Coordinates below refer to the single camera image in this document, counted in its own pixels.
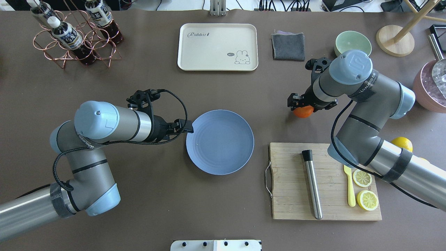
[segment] copper wire bottle holder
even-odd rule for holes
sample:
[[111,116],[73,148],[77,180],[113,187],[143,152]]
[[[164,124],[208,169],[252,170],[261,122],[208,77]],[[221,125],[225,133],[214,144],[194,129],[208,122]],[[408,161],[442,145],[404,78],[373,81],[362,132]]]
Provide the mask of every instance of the copper wire bottle holder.
[[[84,45],[91,50],[90,53],[82,59],[86,59],[88,56],[93,54],[96,60],[102,61],[108,68],[111,66],[112,60],[122,59],[121,54],[117,50],[116,44],[112,41],[112,38],[114,38],[118,34],[110,37],[110,34],[104,30],[104,28],[106,28],[113,22],[113,19],[107,26],[98,28],[96,24],[91,22],[90,15],[86,11],[79,10],[72,0],[70,0],[70,2],[73,6],[76,7],[76,10],[74,11],[70,9],[66,0],[63,1],[69,9],[70,13],[65,16],[60,11],[54,12],[63,21],[70,19],[68,23],[70,23],[78,32],[78,34],[82,36]],[[66,49],[59,42],[59,40],[54,38],[51,35],[51,29],[42,25],[40,26],[43,30],[34,36],[33,46],[37,50],[42,51],[45,58],[56,63],[57,66],[59,66],[61,69],[65,69],[67,61],[82,60],[73,55],[70,50]]]

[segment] cutting board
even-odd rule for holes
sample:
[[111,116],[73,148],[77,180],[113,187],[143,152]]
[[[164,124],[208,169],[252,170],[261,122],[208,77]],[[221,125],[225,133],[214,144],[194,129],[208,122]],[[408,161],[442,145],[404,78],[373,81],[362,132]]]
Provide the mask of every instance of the cutting board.
[[[273,219],[316,220],[311,208],[308,178],[301,152],[311,149],[322,207],[322,220],[379,221],[381,210],[366,211],[356,203],[347,203],[347,175],[343,165],[328,153],[329,144],[270,143],[269,154],[273,174]],[[362,190],[376,195],[375,177],[368,188],[353,183],[355,197]]]

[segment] blue plate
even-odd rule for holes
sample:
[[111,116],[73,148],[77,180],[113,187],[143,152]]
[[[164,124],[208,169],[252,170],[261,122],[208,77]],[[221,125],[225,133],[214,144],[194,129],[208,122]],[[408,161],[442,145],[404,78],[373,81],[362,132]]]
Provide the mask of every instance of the blue plate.
[[187,153],[201,170],[226,175],[242,168],[254,150],[254,134],[240,115],[213,110],[193,123],[194,133],[186,138]]

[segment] gray cloth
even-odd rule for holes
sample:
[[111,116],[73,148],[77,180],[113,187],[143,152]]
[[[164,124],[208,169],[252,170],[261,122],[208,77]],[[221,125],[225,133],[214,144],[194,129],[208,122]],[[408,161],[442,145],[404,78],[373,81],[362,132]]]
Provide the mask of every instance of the gray cloth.
[[305,60],[305,37],[303,33],[278,31],[271,34],[273,58],[277,60]]

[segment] soda bottle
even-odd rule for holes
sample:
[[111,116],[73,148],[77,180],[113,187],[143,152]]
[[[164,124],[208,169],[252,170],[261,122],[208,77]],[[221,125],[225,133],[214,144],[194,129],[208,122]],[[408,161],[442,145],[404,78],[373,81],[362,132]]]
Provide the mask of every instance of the soda bottle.
[[96,52],[85,46],[83,37],[71,24],[60,21],[56,17],[48,18],[48,24],[53,28],[51,30],[53,37],[58,39],[66,49],[72,51],[81,63],[89,65],[96,61]]
[[37,21],[44,27],[48,26],[46,20],[50,17],[59,17],[56,15],[51,6],[45,2],[40,2],[39,0],[26,0],[31,6],[31,13],[37,19]]
[[103,0],[86,0],[85,9],[90,14],[93,22],[100,28],[108,32],[110,39],[119,44],[124,40],[122,33],[119,31],[118,25],[113,20],[112,14]]

